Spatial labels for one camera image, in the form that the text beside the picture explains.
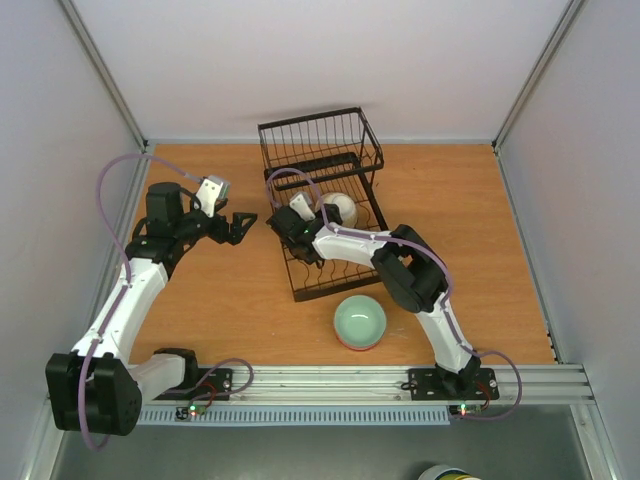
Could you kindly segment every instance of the cable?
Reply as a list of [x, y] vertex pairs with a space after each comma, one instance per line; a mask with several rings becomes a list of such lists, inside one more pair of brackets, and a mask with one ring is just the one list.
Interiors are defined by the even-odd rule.
[[203, 411], [207, 411], [207, 409], [211, 406], [211, 404], [213, 403], [213, 399], [216, 397], [216, 395], [218, 394], [218, 391], [216, 390], [216, 387], [214, 387], [213, 385], [211, 385], [209, 382], [204, 382], [202, 385], [202, 387], [207, 387], [209, 389], [211, 389], [211, 393], [203, 393], [202, 395], [196, 395], [195, 397], [193, 397], [191, 400], [189, 400], [189, 406], [192, 406], [195, 402], [197, 402], [198, 400], [202, 400], [204, 398], [208, 398], [209, 402], [207, 402], [207, 404], [204, 407]]
[[409, 240], [405, 240], [405, 239], [402, 239], [402, 238], [395, 238], [395, 237], [392, 237], [390, 235], [376, 235], [374, 232], [366, 232], [365, 233], [365, 232], [356, 232], [356, 231], [351, 231], [351, 230], [345, 230], [344, 228], [341, 228], [336, 223], [330, 223], [329, 222], [329, 218], [327, 217], [327, 211], [326, 211], [325, 206], [324, 206], [324, 201], [322, 199], [322, 193], [320, 192], [320, 188], [311, 179], [311, 177], [309, 175], [307, 175], [305, 172], [303, 172], [301, 170], [298, 170], [297, 168], [283, 167], [283, 168], [280, 168], [280, 169], [274, 171], [271, 175], [269, 175], [269, 178], [267, 178], [266, 187], [265, 187], [266, 188], [266, 192], [267, 192], [267, 198], [269, 198], [269, 201], [271, 202], [271, 205], [273, 207], [278, 208], [278, 207], [281, 206], [281, 204], [278, 201], [276, 201], [275, 198], [273, 197], [272, 187], [273, 187], [273, 183], [274, 183], [275, 179], [277, 177], [281, 176], [283, 173], [293, 173], [293, 174], [299, 175], [300, 177], [302, 177], [309, 184], [309, 186], [313, 190], [313, 193], [318, 198], [318, 204], [320, 205], [320, 212], [322, 214], [322, 220], [324, 222], [325, 227], [327, 227], [329, 230], [331, 230], [335, 234], [342, 235], [342, 236], [345, 236], [345, 237], [359, 238], [359, 239], [365, 239], [365, 240], [377, 240], [377, 241], [381, 241], [381, 242], [390, 242], [390, 243], [395, 243], [397, 245], [404, 245], [404, 246], [407, 246], [407, 247], [414, 248], [414, 249], [418, 250], [419, 252], [425, 254], [427, 257], [429, 257], [440, 268], [440, 270], [442, 270], [442, 273], [443, 273], [443, 275], [445, 277], [445, 281], [447, 282], [449, 288], [447, 289], [445, 294], [442, 296], [440, 307], [442, 308], [442, 311], [444, 312], [444, 316], [447, 319], [447, 324], [449, 325], [449, 328], [451, 329], [451, 333], [453, 334], [454, 338], [456, 339], [456, 342], [458, 342], [458, 345], [460, 346], [460, 348], [462, 348], [468, 354], [470, 354], [470, 355], [472, 355], [474, 357], [478, 357], [478, 358], [484, 358], [484, 357], [487, 357], [489, 355], [496, 355], [496, 356], [502, 358], [513, 369], [513, 372], [514, 372], [514, 374], [516, 376], [516, 381], [518, 383], [518, 395], [516, 396], [516, 400], [515, 400], [514, 404], [511, 406], [511, 408], [509, 408], [509, 410], [507, 410], [506, 412], [504, 412], [504, 413], [502, 413], [500, 415], [496, 415], [494, 417], [479, 417], [479, 416], [473, 416], [473, 415], [465, 415], [464, 418], [473, 419], [473, 420], [489, 421], [489, 420], [502, 420], [502, 419], [508, 417], [509, 415], [511, 415], [515, 411], [515, 409], [518, 408], [518, 405], [520, 405], [520, 402], [522, 401], [522, 378], [520, 377], [520, 372], [518, 371], [518, 367], [516, 367], [515, 363], [513, 363], [513, 361], [502, 352], [498, 352], [496, 350], [490, 350], [490, 351], [487, 351], [487, 352], [478, 353], [478, 352], [470, 349], [466, 345], [464, 345], [464, 342], [462, 341], [462, 338], [460, 337], [460, 334], [458, 333], [458, 330], [455, 327], [454, 321], [451, 318], [451, 314], [449, 313], [449, 309], [447, 307], [447, 303], [446, 302], [447, 302], [447, 300], [449, 300], [449, 298], [451, 297], [451, 294], [453, 293], [454, 283], [453, 283], [453, 278], [451, 277], [451, 273], [447, 269], [447, 267], [444, 264], [444, 262], [442, 261], [442, 259], [440, 259], [440, 257], [438, 257], [434, 252], [432, 252], [428, 248], [425, 248], [422, 245], [420, 245], [418, 243], [415, 243], [415, 242], [411, 242]]
[[489, 393], [489, 390], [487, 390], [487, 387], [485, 387], [482, 383], [476, 382], [476, 385], [482, 391], [482, 393], [484, 393], [485, 402], [480, 408], [481, 410], [484, 411], [487, 408], [489, 408], [489, 405], [491, 404], [491, 394]]
[[[104, 181], [104, 177], [107, 175], [107, 172], [111, 170], [111, 168], [114, 165], [120, 162], [124, 162], [126, 160], [138, 160], [138, 159], [147, 159], [157, 163], [161, 163], [171, 168], [172, 170], [176, 171], [179, 175], [182, 175], [183, 177], [188, 178], [189, 180], [193, 180], [196, 183], [202, 182], [201, 177], [187, 173], [177, 165], [174, 165], [173, 163], [168, 162], [163, 158], [156, 157], [155, 155], [148, 155], [146, 153], [128, 153], [126, 155], [121, 155], [119, 157], [114, 158], [109, 163], [107, 163], [104, 166], [104, 168], [100, 171], [100, 174], [98, 175], [98, 180], [96, 182], [96, 193], [95, 193], [96, 206], [98, 207], [98, 213], [100, 214], [100, 218], [102, 219], [102, 222], [107, 228], [107, 231], [109, 232], [109, 236], [111, 237], [111, 241], [115, 245], [118, 255], [122, 260], [122, 264], [124, 265], [126, 282], [122, 285], [122, 288], [118, 292], [118, 295], [116, 296], [115, 300], [109, 307], [109, 310], [107, 311], [107, 314], [105, 315], [104, 320], [98, 327], [98, 331], [97, 331], [98, 337], [102, 337], [102, 335], [104, 335], [104, 332], [106, 331], [107, 326], [109, 326], [109, 322], [111, 321], [113, 314], [118, 309], [118, 306], [120, 305], [120, 302], [122, 301], [122, 298], [124, 297], [125, 293], [129, 289], [129, 285], [131, 283], [131, 264], [129, 263], [129, 259], [127, 258], [127, 254], [124, 250], [124, 247], [118, 240], [116, 233], [113, 231], [113, 228], [109, 224], [109, 220], [107, 219], [107, 214], [105, 213], [104, 208], [102, 206], [102, 182]], [[84, 439], [84, 443], [87, 445], [87, 447], [90, 450], [93, 450], [95, 452], [99, 452], [100, 450], [102, 450], [107, 445], [107, 442], [109, 441], [109, 435], [106, 435], [102, 440], [102, 442], [99, 445], [96, 445], [96, 443], [91, 438], [91, 433], [89, 432], [89, 425], [87, 423], [87, 406], [86, 406], [87, 376], [89, 373], [89, 366], [91, 364], [91, 359], [93, 358], [93, 355], [95, 354], [99, 343], [100, 343], [100, 338], [96, 338], [89, 345], [89, 350], [87, 351], [87, 354], [84, 357], [84, 360], [82, 361], [82, 367], [80, 368], [80, 379], [78, 384], [78, 419], [80, 421], [80, 432], [82, 433], [82, 438]]]
[[211, 367], [209, 370], [207, 370], [205, 372], [205, 374], [202, 375], [200, 380], [198, 380], [193, 387], [191, 387], [191, 388], [180, 388], [180, 389], [172, 388], [170, 390], [167, 390], [165, 393], [189, 393], [189, 392], [192, 392], [196, 388], [198, 388], [200, 385], [202, 385], [207, 380], [207, 378], [209, 378], [209, 375], [211, 375], [215, 370], [217, 370], [218, 368], [222, 367], [223, 365], [227, 365], [228, 363], [241, 363], [242, 365], [247, 367], [247, 369], [249, 370], [249, 379], [241, 387], [238, 387], [235, 390], [228, 390], [226, 392], [218, 392], [218, 393], [216, 393], [216, 396], [217, 397], [222, 397], [222, 396], [226, 397], [228, 395], [234, 395], [236, 393], [240, 393], [240, 392], [245, 391], [253, 383], [253, 378], [255, 376], [255, 372], [253, 370], [253, 367], [251, 366], [251, 364], [249, 362], [247, 362], [246, 360], [244, 360], [242, 358], [227, 358], [226, 360], [222, 360], [221, 362], [216, 363], [213, 367]]

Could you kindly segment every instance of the bowl rim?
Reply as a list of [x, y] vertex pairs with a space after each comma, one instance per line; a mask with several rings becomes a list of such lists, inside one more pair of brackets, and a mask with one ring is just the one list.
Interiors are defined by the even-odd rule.
[[[338, 327], [338, 311], [340, 310], [340, 307], [342, 307], [344, 303], [347, 303], [349, 301], [353, 301], [352, 299], [358, 298], [358, 297], [365, 298], [366, 301], [374, 309], [378, 310], [379, 313], [381, 314], [379, 316], [376, 316], [376, 318], [381, 318], [382, 319], [381, 331], [380, 331], [379, 336], [374, 337], [373, 338], [373, 342], [372, 343], [367, 343], [366, 345], [357, 345], [357, 344], [350, 343], [347, 338], [345, 338], [343, 335], [340, 334], [340, 330], [339, 330], [339, 327]], [[369, 295], [362, 295], [362, 294], [351, 295], [350, 297], [347, 297], [344, 300], [342, 300], [342, 302], [340, 302], [340, 304], [336, 307], [336, 311], [333, 314], [333, 329], [335, 331], [336, 337], [338, 338], [340, 343], [342, 343], [345, 347], [350, 348], [351, 350], [355, 350], [355, 351], [370, 350], [371, 348], [375, 347], [378, 343], [380, 343], [380, 341], [382, 340], [382, 337], [384, 337], [384, 334], [387, 331], [387, 314], [385, 313], [384, 309], [382, 308], [382, 305], [380, 305], [380, 302], [378, 302], [375, 298], [372, 298]]]

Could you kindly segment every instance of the orange wooden board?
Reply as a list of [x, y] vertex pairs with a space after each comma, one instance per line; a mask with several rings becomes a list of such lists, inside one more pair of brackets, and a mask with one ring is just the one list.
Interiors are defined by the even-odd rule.
[[[467, 339], [519, 364], [553, 363], [491, 148], [383, 145], [383, 151], [386, 164], [374, 184], [380, 208], [391, 229], [411, 225], [451, 269], [452, 304]], [[202, 364], [227, 357], [262, 365], [434, 363], [417, 320], [392, 302], [382, 284], [293, 301], [279, 240], [264, 223], [271, 209], [258, 145], [159, 145], [155, 154], [191, 173], [230, 180], [223, 213], [255, 212], [259, 219], [240, 245], [204, 239], [182, 259], [142, 326], [133, 363], [161, 347], [191, 348]], [[159, 181], [196, 188], [153, 164], [147, 185]], [[337, 305], [356, 293], [378, 300], [388, 317], [385, 336], [367, 352], [343, 347], [332, 326]]]

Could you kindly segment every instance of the wire basket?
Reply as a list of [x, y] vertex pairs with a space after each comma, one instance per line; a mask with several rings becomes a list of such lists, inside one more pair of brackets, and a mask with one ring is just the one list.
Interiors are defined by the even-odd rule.
[[[358, 212], [355, 228], [388, 229], [373, 193], [375, 171], [384, 165], [382, 149], [362, 109], [308, 115], [259, 125], [258, 129], [265, 179], [279, 168], [297, 168], [317, 183], [323, 195], [341, 192], [353, 199]], [[273, 188], [274, 198], [281, 205], [288, 205], [289, 199], [300, 191], [307, 192], [314, 202], [317, 200], [307, 182], [296, 174], [276, 178]], [[328, 260], [322, 266], [307, 265], [295, 259], [284, 245], [282, 250], [296, 302], [380, 281], [375, 270], [362, 265], [342, 260]]]
[[[295, 167], [315, 182], [373, 172], [384, 166], [382, 149], [360, 107], [333, 110], [258, 125], [265, 178]], [[283, 175], [277, 190], [302, 187]]]

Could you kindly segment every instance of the mounting plate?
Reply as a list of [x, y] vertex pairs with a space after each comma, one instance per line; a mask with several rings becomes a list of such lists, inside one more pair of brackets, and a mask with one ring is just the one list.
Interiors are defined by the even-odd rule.
[[[207, 373], [208, 368], [199, 368], [198, 369], [198, 378], [202, 378], [202, 375]], [[228, 387], [224, 387], [225, 380], [228, 380]], [[207, 379], [205, 382], [210, 383], [216, 389], [218, 393], [228, 392], [233, 387], [233, 370], [230, 368], [217, 368]], [[173, 400], [173, 401], [185, 401], [188, 402], [193, 397], [197, 395], [204, 395], [205, 393], [211, 393], [211, 389], [207, 387], [198, 387], [195, 390], [189, 393], [163, 393], [159, 397], [156, 397], [155, 400]], [[229, 400], [228, 395], [216, 396], [216, 402], [226, 402]]]
[[[411, 400], [485, 400], [485, 393], [480, 389], [472, 389], [460, 398], [449, 396], [442, 387], [442, 381], [437, 374], [435, 367], [431, 368], [411, 368], [408, 371], [409, 381], [403, 385], [403, 390], [411, 393]], [[496, 375], [491, 368], [481, 368], [475, 378], [489, 392], [491, 400], [500, 398]]]

